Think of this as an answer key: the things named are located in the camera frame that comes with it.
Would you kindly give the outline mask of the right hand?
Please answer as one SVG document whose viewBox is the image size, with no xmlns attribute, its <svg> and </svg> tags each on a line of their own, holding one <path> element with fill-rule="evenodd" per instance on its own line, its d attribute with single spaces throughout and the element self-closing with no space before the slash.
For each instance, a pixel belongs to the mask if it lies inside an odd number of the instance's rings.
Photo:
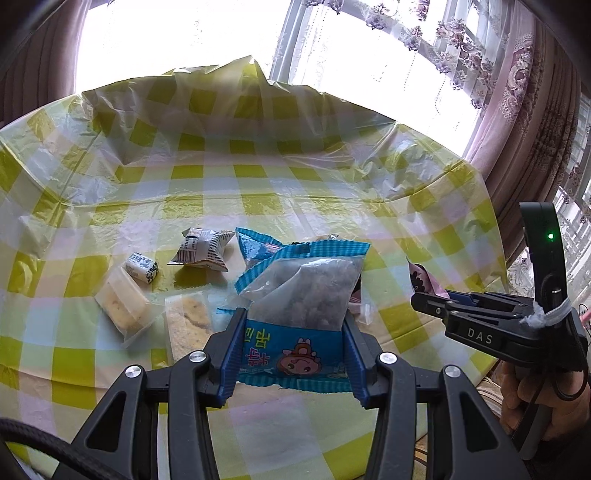
<svg viewBox="0 0 591 480">
<path fill-rule="evenodd" d="M 502 361 L 500 365 L 501 393 L 503 395 L 500 423 L 507 433 L 512 433 L 519 426 L 523 412 L 522 402 L 530 403 L 541 379 L 531 375 L 523 379 L 516 376 L 513 364 Z M 536 398 L 536 404 L 551 409 L 552 417 L 543 439 L 554 440 L 581 429 L 590 419 L 590 387 L 585 386 L 583 393 L 575 400 L 560 399 L 549 381 L 546 381 Z"/>
</svg>

